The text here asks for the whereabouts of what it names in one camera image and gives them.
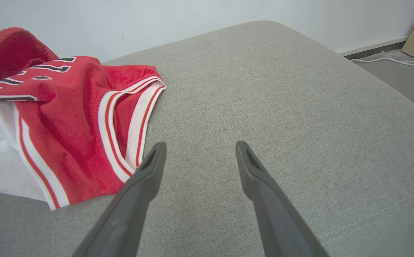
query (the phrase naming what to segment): gray upholstery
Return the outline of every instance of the gray upholstery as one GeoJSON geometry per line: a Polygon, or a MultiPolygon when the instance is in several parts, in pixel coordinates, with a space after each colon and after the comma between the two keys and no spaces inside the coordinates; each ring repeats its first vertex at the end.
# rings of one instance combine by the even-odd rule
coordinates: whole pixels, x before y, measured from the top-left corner
{"type": "MultiPolygon", "coordinates": [[[[414,103],[270,21],[233,26],[107,65],[155,65],[168,86],[145,152],[168,155],[140,257],[263,256],[234,147],[249,143],[331,256],[414,231],[414,103]]],[[[111,196],[49,211],[0,194],[0,256],[69,256],[111,196]]]]}

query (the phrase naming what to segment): red fabric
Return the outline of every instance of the red fabric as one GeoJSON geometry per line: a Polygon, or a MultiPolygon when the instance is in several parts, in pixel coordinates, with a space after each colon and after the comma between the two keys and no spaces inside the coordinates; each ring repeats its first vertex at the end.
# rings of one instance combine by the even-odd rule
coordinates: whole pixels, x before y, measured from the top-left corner
{"type": "MultiPolygon", "coordinates": [[[[29,127],[31,142],[60,181],[70,204],[117,193],[123,182],[114,173],[104,149],[99,131],[99,104],[109,91],[140,85],[153,76],[160,80],[153,66],[102,66],[92,57],[72,57],[27,68],[0,80],[0,101],[17,101],[24,156],[44,181],[56,208],[63,205],[58,203],[53,192],[56,189],[51,189],[50,178],[44,176],[43,167],[29,156],[29,146],[21,135],[22,123],[29,127]]],[[[137,111],[148,112],[149,105],[145,110],[135,110],[135,107],[140,95],[150,86],[151,83],[136,88],[137,93],[125,94],[114,106],[110,107],[110,102],[107,105],[114,108],[117,154],[121,152],[121,156],[126,151],[132,115],[137,111]]]]}
{"type": "Polygon", "coordinates": [[[18,27],[0,31],[0,79],[56,59],[57,55],[29,31],[18,27]]]}

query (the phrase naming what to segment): basketball jersey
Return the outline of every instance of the basketball jersey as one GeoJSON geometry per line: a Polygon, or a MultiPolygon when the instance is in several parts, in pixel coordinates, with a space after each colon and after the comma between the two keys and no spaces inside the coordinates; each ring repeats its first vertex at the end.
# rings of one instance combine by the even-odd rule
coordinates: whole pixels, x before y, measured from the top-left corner
{"type": "Polygon", "coordinates": [[[0,192],[52,210],[117,193],[166,88],[155,67],[69,57],[0,79],[0,192]]]}

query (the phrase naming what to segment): power cord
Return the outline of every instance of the power cord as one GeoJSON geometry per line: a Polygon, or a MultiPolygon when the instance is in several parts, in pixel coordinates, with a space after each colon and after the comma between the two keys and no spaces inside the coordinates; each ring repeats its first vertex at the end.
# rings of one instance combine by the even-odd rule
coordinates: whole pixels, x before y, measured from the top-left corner
{"type": "Polygon", "coordinates": [[[394,60],[394,59],[391,59],[389,57],[383,57],[383,58],[379,58],[379,59],[376,59],[376,60],[370,60],[370,61],[359,60],[359,59],[351,59],[351,62],[373,63],[373,62],[380,61],[380,60],[389,60],[389,61],[393,61],[394,63],[398,63],[398,64],[414,66],[414,64],[408,64],[408,63],[400,62],[398,60],[394,60]]]}

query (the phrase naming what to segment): black baseboard strip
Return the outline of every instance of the black baseboard strip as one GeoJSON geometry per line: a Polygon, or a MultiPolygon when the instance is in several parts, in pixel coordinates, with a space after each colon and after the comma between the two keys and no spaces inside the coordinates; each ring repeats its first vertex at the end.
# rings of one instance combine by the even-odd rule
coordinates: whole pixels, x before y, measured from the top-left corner
{"type": "Polygon", "coordinates": [[[364,57],[367,57],[367,56],[370,56],[370,55],[379,54],[382,51],[389,52],[389,51],[392,51],[392,50],[401,49],[404,46],[405,42],[406,41],[400,42],[400,43],[395,43],[395,44],[392,44],[392,45],[378,47],[378,48],[375,48],[375,49],[370,49],[370,50],[363,51],[363,52],[358,52],[356,54],[350,54],[350,55],[345,56],[345,58],[348,59],[348,60],[361,59],[361,58],[364,58],[364,57]]]}

